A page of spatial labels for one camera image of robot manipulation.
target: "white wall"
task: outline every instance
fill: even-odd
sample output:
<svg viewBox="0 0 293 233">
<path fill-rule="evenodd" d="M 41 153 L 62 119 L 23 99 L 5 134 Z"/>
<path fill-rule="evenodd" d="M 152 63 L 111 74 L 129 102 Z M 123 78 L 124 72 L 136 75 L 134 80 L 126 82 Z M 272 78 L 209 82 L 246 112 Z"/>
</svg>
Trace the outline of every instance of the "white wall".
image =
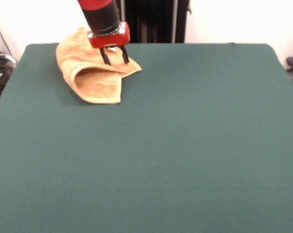
<svg viewBox="0 0 293 233">
<path fill-rule="evenodd" d="M 283 64 L 293 55 L 293 0 L 191 0 L 191 8 L 188 43 L 267 43 Z M 76 0 L 0 0 L 0 29 L 17 59 L 27 44 L 60 42 L 86 25 Z"/>
<path fill-rule="evenodd" d="M 266 43 L 293 55 L 293 0 L 191 0 L 187 43 Z"/>
<path fill-rule="evenodd" d="M 17 59 L 28 44 L 60 42 L 79 26 L 87 23 L 77 0 L 0 0 L 0 29 Z"/>
</svg>

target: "folded towel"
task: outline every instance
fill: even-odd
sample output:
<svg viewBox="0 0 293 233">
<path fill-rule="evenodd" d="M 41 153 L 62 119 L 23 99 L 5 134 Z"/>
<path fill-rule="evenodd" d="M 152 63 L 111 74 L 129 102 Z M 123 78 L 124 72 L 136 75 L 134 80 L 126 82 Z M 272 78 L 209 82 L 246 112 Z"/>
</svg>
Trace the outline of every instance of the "folded towel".
<svg viewBox="0 0 293 233">
<path fill-rule="evenodd" d="M 121 102 L 122 78 L 141 71 L 130 58 L 124 63 L 122 51 L 105 49 L 111 66 L 103 62 L 99 49 L 94 49 L 85 28 L 79 28 L 56 49 L 57 63 L 65 82 L 84 101 L 114 104 Z"/>
</svg>

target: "black cylindrical joint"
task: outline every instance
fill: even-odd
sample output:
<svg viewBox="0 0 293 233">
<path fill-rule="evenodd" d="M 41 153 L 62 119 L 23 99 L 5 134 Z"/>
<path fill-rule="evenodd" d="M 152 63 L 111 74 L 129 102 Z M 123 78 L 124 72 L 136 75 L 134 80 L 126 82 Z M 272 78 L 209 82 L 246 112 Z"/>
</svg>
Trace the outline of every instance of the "black cylindrical joint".
<svg viewBox="0 0 293 233">
<path fill-rule="evenodd" d="M 118 7 L 112 1 L 104 8 L 86 11 L 83 10 L 85 18 L 92 32 L 96 35 L 108 35 L 114 33 L 120 24 Z"/>
</svg>

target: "black cable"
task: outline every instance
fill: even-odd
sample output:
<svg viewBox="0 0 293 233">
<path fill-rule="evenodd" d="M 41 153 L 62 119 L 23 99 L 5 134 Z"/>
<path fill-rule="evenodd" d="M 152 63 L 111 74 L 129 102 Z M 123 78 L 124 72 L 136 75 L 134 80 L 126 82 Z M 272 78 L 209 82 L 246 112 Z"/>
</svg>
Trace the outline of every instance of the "black cable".
<svg viewBox="0 0 293 233">
<path fill-rule="evenodd" d="M 0 36 L 1 36 L 2 41 L 4 42 L 4 44 L 5 44 L 5 46 L 6 46 L 6 48 L 7 48 L 8 52 L 9 52 L 9 54 L 12 56 L 12 52 L 11 52 L 10 48 L 7 46 L 7 43 L 6 43 L 5 39 L 4 39 L 4 37 L 3 37 L 1 31 L 0 31 Z"/>
</svg>

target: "tan towel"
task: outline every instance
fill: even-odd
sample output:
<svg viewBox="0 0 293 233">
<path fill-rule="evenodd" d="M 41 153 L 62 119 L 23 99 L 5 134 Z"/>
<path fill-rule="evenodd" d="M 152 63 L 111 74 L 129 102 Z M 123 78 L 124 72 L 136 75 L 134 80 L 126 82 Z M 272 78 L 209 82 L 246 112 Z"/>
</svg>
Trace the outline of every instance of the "tan towel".
<svg viewBox="0 0 293 233">
<path fill-rule="evenodd" d="M 86 102 L 120 103 L 122 78 L 142 70 L 132 59 L 125 64 L 119 48 L 105 52 L 111 66 L 104 64 L 100 50 L 90 45 L 85 28 L 79 28 L 57 47 L 57 63 L 64 80 Z"/>
</svg>

